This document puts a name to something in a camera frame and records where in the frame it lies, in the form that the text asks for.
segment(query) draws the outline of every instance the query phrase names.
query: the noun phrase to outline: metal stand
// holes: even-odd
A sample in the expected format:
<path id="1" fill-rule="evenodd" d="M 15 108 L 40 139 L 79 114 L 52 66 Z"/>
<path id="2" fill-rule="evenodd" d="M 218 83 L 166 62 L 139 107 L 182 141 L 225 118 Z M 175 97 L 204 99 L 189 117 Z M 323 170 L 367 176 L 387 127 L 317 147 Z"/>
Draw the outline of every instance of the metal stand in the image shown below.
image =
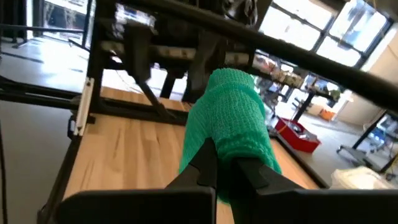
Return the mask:
<path id="1" fill-rule="evenodd" d="M 310 106 L 310 103 L 311 103 L 311 101 L 312 101 L 314 96 L 315 96 L 315 93 L 312 92 L 312 91 L 308 94 L 307 99 L 305 99 L 303 105 L 300 107 L 300 109 L 298 110 L 297 114 L 294 116 L 294 118 L 293 118 L 294 121 L 298 121 L 300 119 L 300 117 L 307 110 L 307 107 Z"/>
<path id="2" fill-rule="evenodd" d="M 392 165 L 394 165 L 394 161 L 397 158 L 398 154 L 396 154 L 392 159 L 390 159 L 384 167 L 378 166 L 375 162 L 373 162 L 367 155 L 366 152 L 358 149 L 358 146 L 368 137 L 368 135 L 373 131 L 373 129 L 377 126 L 381 119 L 387 114 L 385 110 L 380 117 L 378 117 L 370 127 L 365 130 L 365 132 L 359 137 L 359 139 L 354 143 L 352 147 L 341 145 L 336 152 L 340 153 L 341 150 L 345 150 L 350 155 L 352 155 L 360 166 L 366 166 L 375 172 L 380 174 L 386 174 L 386 172 L 390 169 Z M 395 177 L 395 174 L 387 174 L 388 179 Z"/>

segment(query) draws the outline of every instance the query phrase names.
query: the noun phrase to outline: window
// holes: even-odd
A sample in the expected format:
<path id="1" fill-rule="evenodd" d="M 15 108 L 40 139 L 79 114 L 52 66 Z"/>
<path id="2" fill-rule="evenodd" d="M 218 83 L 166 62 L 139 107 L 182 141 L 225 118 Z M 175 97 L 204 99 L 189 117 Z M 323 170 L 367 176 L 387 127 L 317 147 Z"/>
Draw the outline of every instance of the window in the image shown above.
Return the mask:
<path id="1" fill-rule="evenodd" d="M 361 55 L 357 51 L 342 47 L 330 37 L 326 37 L 317 54 L 347 66 L 354 66 L 361 58 Z"/>
<path id="2" fill-rule="evenodd" d="M 292 14 L 309 21 L 309 23 L 317 26 L 319 29 L 325 28 L 332 17 L 330 11 L 317 6 L 309 0 L 274 0 L 274 3 Z"/>
<path id="3" fill-rule="evenodd" d="M 320 7 L 315 1 L 274 0 L 260 31 L 343 65 L 362 66 L 372 51 L 369 47 L 390 22 L 364 0 L 347 2 L 340 13 Z M 302 100 L 306 97 L 300 90 L 284 90 L 289 101 L 296 96 Z"/>
<path id="4" fill-rule="evenodd" d="M 386 22 L 383 15 L 363 0 L 353 0 L 343 8 L 330 34 L 364 52 Z"/>
<path id="5" fill-rule="evenodd" d="M 311 50 L 318 40 L 319 31 L 270 7 L 260 31 L 275 39 L 284 40 L 305 50 Z"/>

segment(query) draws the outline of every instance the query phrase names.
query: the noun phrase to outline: cable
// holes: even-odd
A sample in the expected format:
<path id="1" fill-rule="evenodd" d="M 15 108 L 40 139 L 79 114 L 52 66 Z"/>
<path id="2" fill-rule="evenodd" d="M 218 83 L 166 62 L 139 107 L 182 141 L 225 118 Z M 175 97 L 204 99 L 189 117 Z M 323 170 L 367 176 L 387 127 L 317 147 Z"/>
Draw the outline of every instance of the cable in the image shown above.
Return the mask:
<path id="1" fill-rule="evenodd" d="M 1 169 L 1 203 L 2 203 L 2 222 L 8 224 L 7 212 L 7 182 L 6 182 L 6 164 L 4 160 L 4 148 L 2 145 L 2 135 L 0 127 L 0 169 Z"/>
<path id="2" fill-rule="evenodd" d="M 130 84 L 128 84 L 126 81 L 124 81 L 123 77 L 119 74 L 119 72 L 118 72 L 117 70 L 115 70 L 115 71 L 116 71 L 116 73 L 118 74 L 119 78 L 122 80 L 122 82 L 125 84 L 125 86 L 126 86 L 128 89 L 133 90 L 133 91 L 136 91 L 136 92 L 138 92 L 138 93 L 142 93 L 141 90 L 132 87 Z"/>

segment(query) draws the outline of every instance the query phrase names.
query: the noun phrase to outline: red tray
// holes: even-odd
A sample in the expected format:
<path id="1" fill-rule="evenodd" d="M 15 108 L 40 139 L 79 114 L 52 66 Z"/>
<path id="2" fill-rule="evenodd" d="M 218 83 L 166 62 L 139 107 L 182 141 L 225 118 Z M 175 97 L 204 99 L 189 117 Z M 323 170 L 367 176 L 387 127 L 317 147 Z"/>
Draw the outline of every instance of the red tray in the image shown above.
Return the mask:
<path id="1" fill-rule="evenodd" d="M 299 138 L 299 135 L 291 129 L 287 123 L 289 119 L 285 118 L 278 118 L 278 123 L 275 126 L 275 129 L 279 132 L 279 134 L 296 150 L 313 153 L 315 149 L 321 144 L 319 139 L 316 135 L 312 134 L 315 138 L 314 139 L 302 139 Z M 301 130 L 306 130 L 300 123 L 296 121 L 290 121 L 291 123 L 296 124 Z"/>

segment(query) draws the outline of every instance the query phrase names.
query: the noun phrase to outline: white wall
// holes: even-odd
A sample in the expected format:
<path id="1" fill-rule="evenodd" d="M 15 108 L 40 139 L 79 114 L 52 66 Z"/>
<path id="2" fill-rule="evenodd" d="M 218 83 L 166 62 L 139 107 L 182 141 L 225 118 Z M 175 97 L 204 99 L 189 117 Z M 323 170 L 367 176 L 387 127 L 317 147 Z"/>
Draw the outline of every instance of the white wall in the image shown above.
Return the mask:
<path id="1" fill-rule="evenodd" d="M 394 24 L 385 38 L 376 47 L 369 60 L 362 70 L 392 83 L 398 84 L 398 59 L 387 48 L 390 48 L 398 55 L 398 24 Z M 380 108 L 353 93 L 352 102 L 346 102 L 346 106 L 338 113 L 337 119 L 353 124 L 366 124 L 372 121 L 380 112 Z"/>

